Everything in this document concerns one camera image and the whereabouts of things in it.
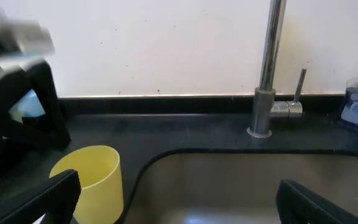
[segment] countertop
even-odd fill
[[[250,137],[250,114],[77,115],[67,121],[71,143],[63,151],[27,152],[0,178],[0,202],[48,179],[66,154],[92,145],[115,148],[121,157],[124,201],[140,172],[160,156],[178,152],[321,153],[358,156],[358,133],[328,115],[273,120],[268,139]]]

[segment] sink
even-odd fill
[[[358,157],[190,153],[146,169],[124,223],[280,223],[275,195],[282,179],[358,217]]]

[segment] faucet handle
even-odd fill
[[[301,77],[299,78],[298,86],[296,88],[295,96],[294,96],[294,99],[293,99],[294,103],[297,103],[299,101],[299,97],[301,96],[303,80],[305,80],[306,71],[307,71],[307,69],[302,68]]]

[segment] metal faucet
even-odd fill
[[[301,94],[306,69],[302,69],[293,101],[274,101],[273,78],[276,67],[278,46],[280,45],[285,5],[287,0],[271,0],[266,31],[264,57],[259,87],[255,88],[252,121],[247,132],[256,138],[272,135],[271,117],[294,118],[303,114],[302,104],[298,101]]]

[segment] yellow cup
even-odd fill
[[[74,211],[79,224],[112,224],[124,207],[118,152],[108,146],[89,146],[60,159],[49,177],[64,170],[78,172],[81,195]]]

